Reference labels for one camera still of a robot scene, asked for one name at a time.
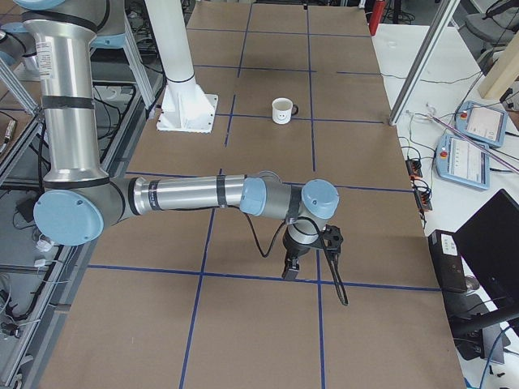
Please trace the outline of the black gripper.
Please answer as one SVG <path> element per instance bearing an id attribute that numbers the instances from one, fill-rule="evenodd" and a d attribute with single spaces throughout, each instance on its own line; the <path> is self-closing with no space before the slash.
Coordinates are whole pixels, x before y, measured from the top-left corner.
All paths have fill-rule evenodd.
<path id="1" fill-rule="evenodd" d="M 283 280 L 296 280 L 300 268 L 299 258 L 307 254 L 310 249 L 321 250 L 323 248 L 317 236 L 313 242 L 301 242 L 296 238 L 296 232 L 295 228 L 288 227 L 283 236 L 283 245 L 286 249 L 285 267 L 281 274 Z"/>

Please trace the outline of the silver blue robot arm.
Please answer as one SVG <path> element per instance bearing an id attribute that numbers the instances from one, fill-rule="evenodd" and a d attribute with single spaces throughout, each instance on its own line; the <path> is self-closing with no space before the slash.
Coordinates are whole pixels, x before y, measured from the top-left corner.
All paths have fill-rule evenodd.
<path id="1" fill-rule="evenodd" d="M 36 43 L 41 106 L 51 168 L 33 217 L 37 228 L 64 246 L 97 239 L 108 227 L 152 211 L 237 208 L 246 216 L 277 219 L 286 249 L 282 276 L 293 280 L 298 260 L 322 250 L 332 278 L 340 281 L 342 236 L 328 224 L 337 189 L 315 179 L 304 186 L 275 173 L 217 175 L 149 181 L 116 179 L 100 164 L 90 49 L 115 25 L 116 7 L 102 1 L 23 1 L 23 24 Z"/>

